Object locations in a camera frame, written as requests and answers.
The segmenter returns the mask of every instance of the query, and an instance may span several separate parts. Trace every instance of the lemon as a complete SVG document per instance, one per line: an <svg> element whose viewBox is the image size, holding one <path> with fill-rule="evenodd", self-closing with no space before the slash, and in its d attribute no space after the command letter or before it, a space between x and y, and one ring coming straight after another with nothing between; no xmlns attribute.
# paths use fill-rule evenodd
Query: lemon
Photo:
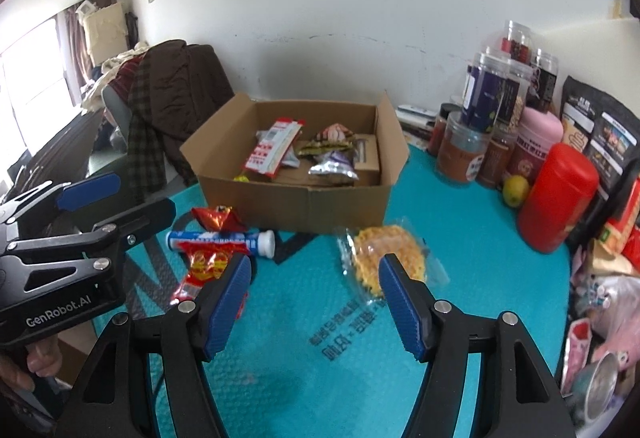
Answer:
<svg viewBox="0 0 640 438"><path fill-rule="evenodd" d="M529 196L529 182L524 176L511 176L502 186L502 198L512 209L521 207L527 196Z"/></svg>

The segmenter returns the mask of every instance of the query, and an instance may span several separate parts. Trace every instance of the pink lid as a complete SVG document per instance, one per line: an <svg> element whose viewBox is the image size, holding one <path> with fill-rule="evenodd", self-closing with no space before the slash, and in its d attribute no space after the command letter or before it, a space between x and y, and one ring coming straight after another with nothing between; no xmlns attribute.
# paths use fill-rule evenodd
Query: pink lid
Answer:
<svg viewBox="0 0 640 438"><path fill-rule="evenodd" d="M556 144L562 140L562 122L551 111L540 113L533 108L524 108L520 126L534 132L540 138Z"/></svg>

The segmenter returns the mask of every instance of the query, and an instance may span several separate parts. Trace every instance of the pink canister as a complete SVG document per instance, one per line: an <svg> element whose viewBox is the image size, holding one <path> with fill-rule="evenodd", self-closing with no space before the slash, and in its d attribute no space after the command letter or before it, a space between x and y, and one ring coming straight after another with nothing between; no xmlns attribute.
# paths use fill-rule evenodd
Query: pink canister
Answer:
<svg viewBox="0 0 640 438"><path fill-rule="evenodd" d="M553 113L541 113L533 108L524 108L516 147L503 180L519 174L529 181L529 185L533 185L549 149L561 140L562 122Z"/></svg>

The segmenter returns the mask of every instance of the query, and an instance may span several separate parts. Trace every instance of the brown curtain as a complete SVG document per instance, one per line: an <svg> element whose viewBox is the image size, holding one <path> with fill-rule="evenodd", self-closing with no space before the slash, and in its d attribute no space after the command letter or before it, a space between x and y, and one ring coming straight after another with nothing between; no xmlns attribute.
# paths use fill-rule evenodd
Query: brown curtain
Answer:
<svg viewBox="0 0 640 438"><path fill-rule="evenodd" d="M84 0L77 2L75 5L67 8L65 12L66 29L69 34L69 48L71 59L76 66L76 75L78 76L78 85L80 87L87 84L91 79L91 71L94 64L86 49L86 39L84 37L84 27L78 21L76 10ZM98 8L104 8L116 2L116 0L89 0Z"/></svg>

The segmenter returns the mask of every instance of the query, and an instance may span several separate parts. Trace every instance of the metal cup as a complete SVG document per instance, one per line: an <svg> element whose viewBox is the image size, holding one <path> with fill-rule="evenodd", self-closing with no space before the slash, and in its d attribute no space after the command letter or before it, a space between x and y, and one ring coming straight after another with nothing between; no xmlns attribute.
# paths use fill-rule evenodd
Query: metal cup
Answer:
<svg viewBox="0 0 640 438"><path fill-rule="evenodd" d="M575 376L572 392L564 399L576 427L588 425L605 411L618 380L618 358L607 353Z"/></svg>

